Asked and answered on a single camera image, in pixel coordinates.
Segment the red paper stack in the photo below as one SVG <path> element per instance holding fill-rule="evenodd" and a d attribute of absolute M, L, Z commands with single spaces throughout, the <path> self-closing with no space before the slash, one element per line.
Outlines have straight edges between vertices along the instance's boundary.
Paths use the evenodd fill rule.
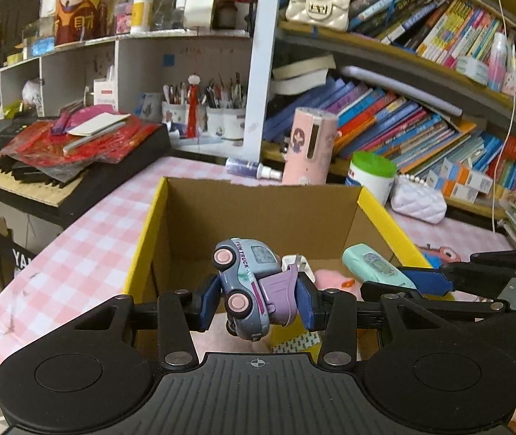
<path fill-rule="evenodd" d="M 86 137 L 53 134 L 52 127 L 49 121 L 33 123 L 0 150 L 0 157 L 9 157 L 54 180 L 68 183 L 94 163 L 120 163 L 157 134 L 162 139 L 155 140 L 154 147 L 164 148 L 168 144 L 166 127 L 135 116 Z"/>

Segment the cream quilted handbag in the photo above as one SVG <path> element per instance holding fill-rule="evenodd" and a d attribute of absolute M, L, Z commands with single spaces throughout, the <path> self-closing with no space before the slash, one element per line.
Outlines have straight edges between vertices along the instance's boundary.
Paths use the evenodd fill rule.
<path fill-rule="evenodd" d="M 349 1 L 290 0 L 284 17 L 289 22 L 300 22 L 344 33 L 349 26 Z"/>

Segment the white quilted purse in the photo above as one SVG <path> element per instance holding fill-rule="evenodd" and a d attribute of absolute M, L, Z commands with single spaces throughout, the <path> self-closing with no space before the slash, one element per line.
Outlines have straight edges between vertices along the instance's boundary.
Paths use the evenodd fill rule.
<path fill-rule="evenodd" d="M 431 225 L 442 222 L 447 212 L 447 203 L 440 191 L 407 176 L 396 177 L 390 205 L 397 214 Z"/>

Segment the black electronic keyboard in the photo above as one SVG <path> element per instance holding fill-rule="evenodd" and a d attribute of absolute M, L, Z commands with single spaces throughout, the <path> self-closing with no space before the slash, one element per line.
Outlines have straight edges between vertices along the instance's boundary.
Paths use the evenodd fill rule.
<path fill-rule="evenodd" d="M 0 151 L 18 134 L 41 126 L 27 119 L 0 122 Z M 0 202 L 66 227 L 170 149 L 167 128 L 148 125 L 140 144 L 116 163 L 91 158 L 37 167 L 0 152 Z"/>

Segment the white charger plug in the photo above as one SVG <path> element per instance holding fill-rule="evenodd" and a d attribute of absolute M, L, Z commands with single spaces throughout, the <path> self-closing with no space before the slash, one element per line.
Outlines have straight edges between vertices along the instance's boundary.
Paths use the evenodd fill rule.
<path fill-rule="evenodd" d="M 282 257 L 282 261 L 280 262 L 280 266 L 282 266 L 283 271 L 287 271 L 291 265 L 295 265 L 297 267 L 298 272 L 304 273 L 312 283 L 316 282 L 316 277 L 314 271 L 312 270 L 308 260 L 300 254 L 288 254 Z"/>

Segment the small spray bottle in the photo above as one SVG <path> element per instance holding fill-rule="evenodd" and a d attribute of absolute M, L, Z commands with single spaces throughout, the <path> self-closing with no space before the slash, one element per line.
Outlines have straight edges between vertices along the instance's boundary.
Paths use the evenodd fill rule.
<path fill-rule="evenodd" d="M 257 180 L 280 182 L 283 178 L 283 173 L 281 171 L 265 166 L 260 162 L 252 162 L 230 157 L 226 160 L 226 171 L 231 175 L 254 178 Z"/>

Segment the fortune god figure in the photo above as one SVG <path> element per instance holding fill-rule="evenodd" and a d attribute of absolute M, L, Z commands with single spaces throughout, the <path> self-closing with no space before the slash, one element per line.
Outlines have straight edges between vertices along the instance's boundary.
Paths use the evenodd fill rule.
<path fill-rule="evenodd" d="M 57 0 L 55 46 L 105 36 L 108 4 L 109 0 Z"/>

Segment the mint green toy case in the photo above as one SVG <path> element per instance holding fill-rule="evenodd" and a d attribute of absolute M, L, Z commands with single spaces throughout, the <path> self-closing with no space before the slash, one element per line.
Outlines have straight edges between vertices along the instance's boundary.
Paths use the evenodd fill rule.
<path fill-rule="evenodd" d="M 352 245 L 342 254 L 342 263 L 362 283 L 373 282 L 416 290 L 416 285 L 395 265 L 365 244 Z"/>

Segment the pink cartoon desk mat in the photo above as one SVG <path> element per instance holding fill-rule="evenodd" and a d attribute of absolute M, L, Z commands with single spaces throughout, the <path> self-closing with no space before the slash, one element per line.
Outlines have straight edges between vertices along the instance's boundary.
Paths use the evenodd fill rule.
<path fill-rule="evenodd" d="M 451 248 L 462 261 L 468 261 L 476 252 L 512 250 L 504 235 L 465 222 L 445 218 L 438 225 L 431 225 L 397 214 L 389 207 L 387 211 L 417 248 Z"/>

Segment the pink plush toy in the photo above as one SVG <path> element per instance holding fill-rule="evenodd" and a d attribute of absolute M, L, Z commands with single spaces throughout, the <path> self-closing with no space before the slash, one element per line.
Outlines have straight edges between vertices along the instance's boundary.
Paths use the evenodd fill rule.
<path fill-rule="evenodd" d="M 336 270 L 320 269 L 314 272 L 315 286 L 318 290 L 336 289 L 355 296 L 359 301 L 362 300 L 362 283 L 355 278 L 342 275 Z"/>

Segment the blue purple toy car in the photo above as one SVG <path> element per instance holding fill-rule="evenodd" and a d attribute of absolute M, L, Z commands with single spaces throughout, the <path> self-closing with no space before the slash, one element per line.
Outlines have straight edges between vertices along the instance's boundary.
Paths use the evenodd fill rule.
<path fill-rule="evenodd" d="M 262 241 L 232 238 L 213 252 L 224 293 L 229 332 L 256 342 L 272 325 L 287 326 L 297 315 L 298 266 L 283 266 Z"/>

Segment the orange white medicine box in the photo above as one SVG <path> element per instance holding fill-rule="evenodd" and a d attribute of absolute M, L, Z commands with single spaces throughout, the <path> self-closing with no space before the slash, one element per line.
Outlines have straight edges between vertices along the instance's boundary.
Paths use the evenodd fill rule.
<path fill-rule="evenodd" d="M 445 198 L 475 203 L 479 194 L 489 194 L 493 180 L 486 174 L 445 158 L 438 172 L 429 171 L 426 183 Z"/>

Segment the yellow cardboard box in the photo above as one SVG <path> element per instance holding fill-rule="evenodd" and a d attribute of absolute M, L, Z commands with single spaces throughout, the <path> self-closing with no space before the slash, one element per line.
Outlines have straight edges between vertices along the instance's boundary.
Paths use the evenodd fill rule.
<path fill-rule="evenodd" d="M 366 244 L 389 262 L 426 259 L 369 191 L 346 186 L 246 187 L 164 179 L 149 209 L 123 292 L 134 302 L 195 290 L 214 274 L 217 243 L 257 239 L 277 255 L 300 254 L 315 270 L 345 272 L 342 253 Z"/>

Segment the white jar green lid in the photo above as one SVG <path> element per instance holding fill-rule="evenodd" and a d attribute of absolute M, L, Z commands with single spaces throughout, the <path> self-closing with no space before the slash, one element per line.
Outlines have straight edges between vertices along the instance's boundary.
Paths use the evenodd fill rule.
<path fill-rule="evenodd" d="M 347 186 L 366 187 L 376 201 L 385 205 L 396 177 L 396 164 L 373 152 L 355 151 L 350 158 Z"/>

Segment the pink cylindrical holder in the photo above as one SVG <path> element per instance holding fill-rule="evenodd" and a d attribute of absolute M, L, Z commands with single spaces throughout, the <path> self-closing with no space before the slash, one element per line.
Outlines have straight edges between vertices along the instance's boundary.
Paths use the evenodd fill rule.
<path fill-rule="evenodd" d="M 282 184 L 326 184 L 337 131 L 337 115 L 315 108 L 297 108 L 294 111 Z"/>

